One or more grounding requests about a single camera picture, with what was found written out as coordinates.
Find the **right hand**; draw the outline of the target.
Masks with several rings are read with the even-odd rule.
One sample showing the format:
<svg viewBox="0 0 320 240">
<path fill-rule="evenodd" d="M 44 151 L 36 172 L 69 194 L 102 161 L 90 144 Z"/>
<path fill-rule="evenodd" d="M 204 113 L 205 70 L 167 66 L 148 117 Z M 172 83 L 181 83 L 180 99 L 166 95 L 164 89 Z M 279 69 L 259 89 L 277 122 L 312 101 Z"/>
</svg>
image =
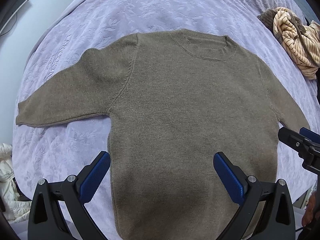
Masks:
<svg viewBox="0 0 320 240">
<path fill-rule="evenodd" d="M 314 192 L 309 200 L 308 200 L 308 204 L 305 210 L 305 213 L 302 217 L 302 227 L 307 226 L 308 224 L 311 223 L 312 219 L 315 217 L 317 220 L 319 220 L 319 212 L 317 212 L 314 215 L 314 211 L 315 211 L 315 205 L 316 205 L 316 192 Z"/>
</svg>

